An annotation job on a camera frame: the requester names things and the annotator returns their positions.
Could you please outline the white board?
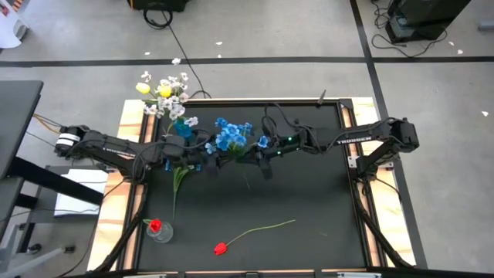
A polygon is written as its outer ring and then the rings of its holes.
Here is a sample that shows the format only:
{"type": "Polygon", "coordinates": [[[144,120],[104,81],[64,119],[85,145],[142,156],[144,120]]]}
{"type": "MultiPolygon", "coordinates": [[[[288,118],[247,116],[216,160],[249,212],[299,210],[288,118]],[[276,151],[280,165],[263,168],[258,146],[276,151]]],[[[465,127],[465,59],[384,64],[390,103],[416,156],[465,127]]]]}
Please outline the white board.
{"type": "Polygon", "coordinates": [[[0,0],[0,49],[13,49],[22,44],[29,27],[7,0],[0,0]]]}

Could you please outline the white artificial flower bunch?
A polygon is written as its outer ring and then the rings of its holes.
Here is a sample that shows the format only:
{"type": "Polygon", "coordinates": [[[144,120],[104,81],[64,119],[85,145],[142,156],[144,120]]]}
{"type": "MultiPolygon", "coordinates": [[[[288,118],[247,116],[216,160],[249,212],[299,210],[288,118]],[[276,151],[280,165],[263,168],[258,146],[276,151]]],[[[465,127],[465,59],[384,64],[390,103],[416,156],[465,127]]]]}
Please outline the white artificial flower bunch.
{"type": "Polygon", "coordinates": [[[188,127],[198,125],[197,117],[186,117],[184,106],[189,101],[186,93],[171,97],[158,97],[155,100],[144,100],[145,114],[155,115],[157,118],[168,117],[173,123],[183,123],[188,127]]]}
{"type": "Polygon", "coordinates": [[[157,91],[157,88],[160,85],[170,86],[173,89],[173,93],[171,94],[171,96],[178,96],[181,93],[187,93],[187,82],[189,80],[187,73],[181,73],[179,76],[169,76],[167,78],[154,82],[152,75],[148,71],[144,71],[141,74],[140,78],[142,79],[142,81],[139,83],[147,83],[151,87],[151,91],[149,92],[149,94],[155,98],[160,97],[157,91]]]}

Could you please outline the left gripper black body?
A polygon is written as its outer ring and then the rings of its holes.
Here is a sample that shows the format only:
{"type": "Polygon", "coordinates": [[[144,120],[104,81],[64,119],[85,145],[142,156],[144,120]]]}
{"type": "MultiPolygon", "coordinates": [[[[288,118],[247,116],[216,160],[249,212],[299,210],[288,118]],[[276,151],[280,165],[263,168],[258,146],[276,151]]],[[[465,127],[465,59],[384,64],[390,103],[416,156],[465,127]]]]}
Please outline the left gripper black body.
{"type": "Polygon", "coordinates": [[[212,144],[213,137],[205,131],[192,131],[190,137],[170,135],[163,137],[161,156],[166,171],[175,168],[188,168],[205,171],[208,175],[219,173],[219,155],[209,154],[207,144],[212,144]]]}

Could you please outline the white paper stack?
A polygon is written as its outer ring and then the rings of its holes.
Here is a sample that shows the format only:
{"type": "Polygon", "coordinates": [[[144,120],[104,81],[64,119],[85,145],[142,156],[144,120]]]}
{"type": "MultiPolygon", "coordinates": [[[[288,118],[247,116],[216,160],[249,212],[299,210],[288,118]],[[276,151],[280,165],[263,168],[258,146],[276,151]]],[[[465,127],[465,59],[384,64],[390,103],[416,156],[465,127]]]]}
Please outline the white paper stack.
{"type": "Polygon", "coordinates": [[[62,191],[56,195],[54,218],[97,216],[109,174],[99,169],[71,168],[62,174],[62,191]]]}

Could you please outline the black desk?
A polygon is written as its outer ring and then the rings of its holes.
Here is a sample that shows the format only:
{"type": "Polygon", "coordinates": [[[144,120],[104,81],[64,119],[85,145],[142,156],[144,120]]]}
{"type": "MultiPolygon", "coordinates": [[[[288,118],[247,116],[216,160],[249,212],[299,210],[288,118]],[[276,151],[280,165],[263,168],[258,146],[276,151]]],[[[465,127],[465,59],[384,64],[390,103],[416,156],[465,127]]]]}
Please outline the black desk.
{"type": "Polygon", "coordinates": [[[0,80],[0,242],[14,207],[34,209],[38,199],[21,193],[25,181],[60,192],[63,177],[17,156],[41,97],[39,80],[0,80]]]}

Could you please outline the black equipment box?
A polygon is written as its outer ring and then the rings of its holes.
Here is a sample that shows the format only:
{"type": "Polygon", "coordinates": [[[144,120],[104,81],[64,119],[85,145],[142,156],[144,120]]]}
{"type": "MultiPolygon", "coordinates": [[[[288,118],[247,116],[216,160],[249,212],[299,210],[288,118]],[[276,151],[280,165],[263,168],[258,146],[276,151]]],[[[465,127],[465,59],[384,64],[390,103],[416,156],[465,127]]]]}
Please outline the black equipment box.
{"type": "Polygon", "coordinates": [[[159,10],[169,12],[183,12],[190,0],[126,0],[135,10],[159,10]]]}

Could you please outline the gray metal leg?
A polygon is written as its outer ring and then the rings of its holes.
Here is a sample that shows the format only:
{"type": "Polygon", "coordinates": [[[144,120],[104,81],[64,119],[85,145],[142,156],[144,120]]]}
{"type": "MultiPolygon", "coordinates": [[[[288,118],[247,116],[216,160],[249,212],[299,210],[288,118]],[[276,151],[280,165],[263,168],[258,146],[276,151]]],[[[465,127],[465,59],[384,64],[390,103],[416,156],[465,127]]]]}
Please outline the gray metal leg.
{"type": "Polygon", "coordinates": [[[7,244],[4,247],[0,246],[0,278],[16,278],[17,276],[21,276],[22,274],[34,269],[35,267],[40,266],[43,263],[46,263],[50,259],[53,259],[56,256],[63,254],[65,251],[64,247],[59,247],[48,253],[38,256],[35,259],[31,259],[26,263],[20,264],[16,267],[9,269],[9,264],[13,255],[15,238],[17,236],[19,227],[20,225],[14,225],[10,229],[10,231],[7,232],[8,235],[7,244]]]}

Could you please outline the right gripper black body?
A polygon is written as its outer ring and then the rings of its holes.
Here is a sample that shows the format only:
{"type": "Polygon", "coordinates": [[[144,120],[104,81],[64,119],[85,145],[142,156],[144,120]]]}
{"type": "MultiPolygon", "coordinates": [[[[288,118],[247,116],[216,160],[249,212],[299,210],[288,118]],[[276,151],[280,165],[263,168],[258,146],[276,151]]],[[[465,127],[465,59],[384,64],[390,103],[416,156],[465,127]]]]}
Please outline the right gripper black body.
{"type": "Polygon", "coordinates": [[[265,180],[272,178],[272,158],[281,158],[284,154],[303,149],[306,143],[305,130],[296,130],[296,133],[287,137],[279,135],[262,135],[253,145],[254,158],[265,180]]]}

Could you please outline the light wooden side board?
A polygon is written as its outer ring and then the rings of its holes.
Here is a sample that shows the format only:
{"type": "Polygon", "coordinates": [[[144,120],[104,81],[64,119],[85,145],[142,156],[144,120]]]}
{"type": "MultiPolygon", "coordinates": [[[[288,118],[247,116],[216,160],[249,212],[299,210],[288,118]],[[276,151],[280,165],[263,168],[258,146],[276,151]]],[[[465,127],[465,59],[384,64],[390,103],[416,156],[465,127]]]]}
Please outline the light wooden side board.
{"type": "MultiPolygon", "coordinates": [[[[372,124],[379,120],[374,100],[370,97],[353,97],[353,108],[342,108],[346,127],[372,124]]],[[[387,241],[400,257],[412,266],[416,264],[414,251],[408,234],[394,169],[381,166],[377,170],[377,179],[368,184],[357,183],[358,193],[363,207],[379,226],[387,241]]]]}
{"type": "MultiPolygon", "coordinates": [[[[154,117],[144,114],[144,102],[126,100],[120,118],[117,136],[129,141],[149,142],[154,117]]],[[[135,216],[142,201],[143,185],[133,186],[124,182],[118,171],[108,174],[104,193],[107,195],[100,207],[92,246],[88,253],[86,270],[95,270],[109,255],[125,227],[135,216]]]]}

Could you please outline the clear glass vase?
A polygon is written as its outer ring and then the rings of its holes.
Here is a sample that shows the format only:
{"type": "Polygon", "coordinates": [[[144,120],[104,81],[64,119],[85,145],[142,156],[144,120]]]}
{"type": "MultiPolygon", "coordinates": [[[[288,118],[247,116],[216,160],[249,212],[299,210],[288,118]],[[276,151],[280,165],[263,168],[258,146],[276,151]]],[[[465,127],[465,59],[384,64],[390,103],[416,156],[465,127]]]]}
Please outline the clear glass vase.
{"type": "Polygon", "coordinates": [[[161,231],[158,233],[151,233],[146,230],[147,234],[155,241],[159,243],[170,242],[174,235],[173,227],[168,222],[162,222],[161,231]]]}

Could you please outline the blue glass vase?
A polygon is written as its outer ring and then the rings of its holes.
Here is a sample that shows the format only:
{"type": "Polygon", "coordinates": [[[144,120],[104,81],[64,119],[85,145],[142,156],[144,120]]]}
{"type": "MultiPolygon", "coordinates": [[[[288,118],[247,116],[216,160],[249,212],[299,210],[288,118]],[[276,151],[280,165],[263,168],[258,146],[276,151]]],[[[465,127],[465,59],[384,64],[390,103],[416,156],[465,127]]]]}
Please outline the blue glass vase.
{"type": "Polygon", "coordinates": [[[176,130],[178,136],[189,138],[192,135],[192,128],[189,127],[182,119],[177,119],[174,122],[174,129],[176,130]]]}

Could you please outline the black computer tower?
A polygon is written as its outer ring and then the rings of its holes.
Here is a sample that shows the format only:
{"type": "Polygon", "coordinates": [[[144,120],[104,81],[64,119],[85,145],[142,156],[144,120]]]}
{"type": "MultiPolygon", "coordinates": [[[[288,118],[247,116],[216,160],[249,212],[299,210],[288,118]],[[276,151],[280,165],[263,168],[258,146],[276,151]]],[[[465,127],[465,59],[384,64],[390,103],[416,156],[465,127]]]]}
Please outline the black computer tower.
{"type": "Polygon", "coordinates": [[[391,0],[385,31],[392,43],[434,41],[471,0],[391,0]]]}

